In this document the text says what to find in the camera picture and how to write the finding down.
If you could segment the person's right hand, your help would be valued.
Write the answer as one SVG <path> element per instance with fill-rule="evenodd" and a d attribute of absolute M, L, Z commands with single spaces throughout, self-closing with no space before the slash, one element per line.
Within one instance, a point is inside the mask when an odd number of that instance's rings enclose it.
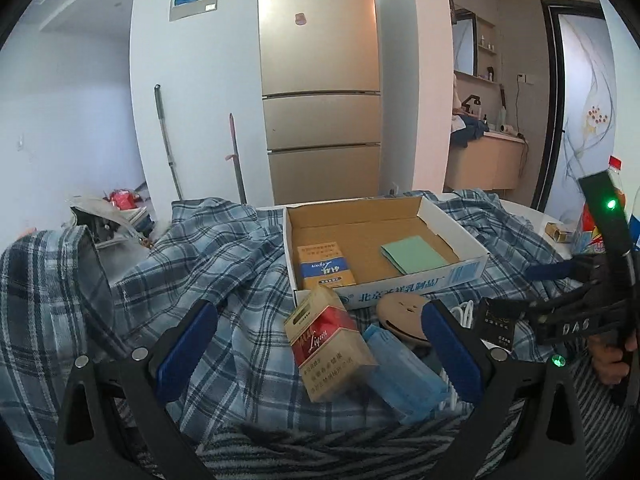
<path fill-rule="evenodd" d="M 606 386 L 620 384 L 630 371 L 630 365 L 623 361 L 624 352 L 635 352 L 638 347 L 636 333 L 627 339 L 623 349 L 607 344 L 601 336 L 589 336 L 587 341 L 592 366 L 600 382 Z"/>

